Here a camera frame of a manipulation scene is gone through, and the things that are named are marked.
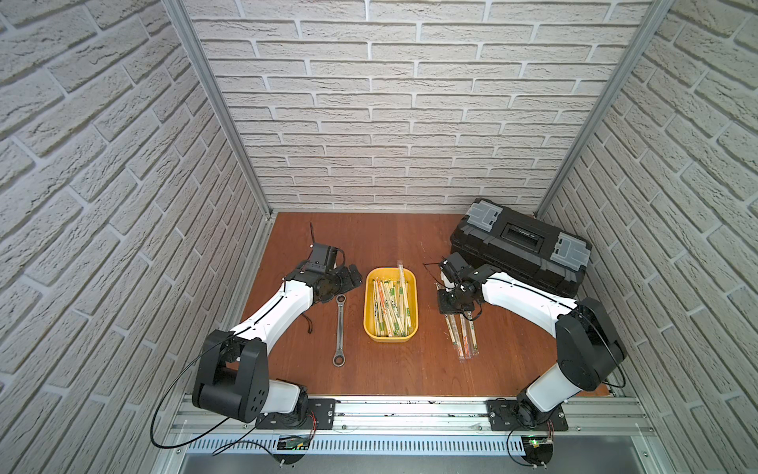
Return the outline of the green chopsticks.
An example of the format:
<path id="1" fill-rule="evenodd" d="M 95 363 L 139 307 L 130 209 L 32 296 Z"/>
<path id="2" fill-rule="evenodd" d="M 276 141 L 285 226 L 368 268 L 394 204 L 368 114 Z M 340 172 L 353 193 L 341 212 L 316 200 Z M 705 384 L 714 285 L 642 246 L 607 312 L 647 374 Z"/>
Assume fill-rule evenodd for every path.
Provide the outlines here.
<path id="1" fill-rule="evenodd" d="M 461 345 L 460 334 L 459 334 L 459 330 L 456 324 L 455 315 L 447 314 L 445 316 L 445 320 L 448 326 L 448 330 L 449 330 L 451 341 L 453 343 L 453 347 L 454 349 L 456 349 L 458 359 L 460 359 L 460 361 L 464 361 L 465 355 L 464 355 L 463 347 Z"/>

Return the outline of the red bamboo print chopsticks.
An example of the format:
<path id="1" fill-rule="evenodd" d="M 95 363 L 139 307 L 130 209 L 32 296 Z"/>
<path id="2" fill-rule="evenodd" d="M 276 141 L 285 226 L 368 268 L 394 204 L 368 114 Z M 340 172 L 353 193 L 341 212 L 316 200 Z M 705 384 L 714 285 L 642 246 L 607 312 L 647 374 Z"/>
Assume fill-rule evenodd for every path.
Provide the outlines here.
<path id="1" fill-rule="evenodd" d="M 476 334 L 476 328 L 475 328 L 475 317 L 472 315 L 471 312 L 466 312 L 465 317 L 468 321 L 468 327 L 469 327 L 469 345 L 470 345 L 470 354 L 472 357 L 475 357 L 479 355 L 479 346 L 477 341 L 477 334 Z"/>

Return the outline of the red striped chopsticks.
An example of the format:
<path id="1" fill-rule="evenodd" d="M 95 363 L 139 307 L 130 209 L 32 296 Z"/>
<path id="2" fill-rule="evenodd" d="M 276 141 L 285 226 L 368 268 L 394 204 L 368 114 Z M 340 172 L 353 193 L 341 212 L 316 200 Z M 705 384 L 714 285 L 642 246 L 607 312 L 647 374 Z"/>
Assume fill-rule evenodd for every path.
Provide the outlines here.
<path id="1" fill-rule="evenodd" d="M 470 347 L 470 340 L 468 336 L 468 320 L 466 319 L 464 314 L 460 314 L 459 318 L 460 318 L 460 328 L 461 328 L 460 345 L 463 350 L 464 359 L 471 359 L 472 353 L 471 353 L 471 347 Z"/>

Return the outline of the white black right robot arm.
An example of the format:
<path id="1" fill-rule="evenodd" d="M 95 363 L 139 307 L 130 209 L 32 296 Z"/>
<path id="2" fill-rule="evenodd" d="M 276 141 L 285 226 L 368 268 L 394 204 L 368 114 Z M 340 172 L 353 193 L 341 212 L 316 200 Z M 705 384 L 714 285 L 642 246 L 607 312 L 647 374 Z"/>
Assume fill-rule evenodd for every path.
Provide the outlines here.
<path id="1" fill-rule="evenodd" d="M 602 303 L 577 301 L 529 286 L 485 265 L 440 265 L 440 308 L 465 313 L 476 304 L 502 307 L 554 338 L 557 361 L 517 395 L 514 409 L 525 427 L 544 423 L 564 401 L 594 391 L 620 367 L 627 351 Z"/>

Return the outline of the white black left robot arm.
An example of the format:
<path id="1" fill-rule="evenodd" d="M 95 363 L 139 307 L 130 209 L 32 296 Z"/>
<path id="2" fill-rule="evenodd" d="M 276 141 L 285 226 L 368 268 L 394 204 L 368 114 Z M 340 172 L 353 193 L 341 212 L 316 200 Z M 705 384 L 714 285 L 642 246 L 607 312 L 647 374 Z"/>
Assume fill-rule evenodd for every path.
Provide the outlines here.
<path id="1" fill-rule="evenodd" d="M 278 339 L 316 302 L 329 302 L 362 284 L 355 265 L 323 273 L 296 269 L 256 313 L 203 343 L 193 385 L 193 406 L 244 423 L 260 414 L 304 416 L 306 389 L 270 379 L 268 355 Z"/>

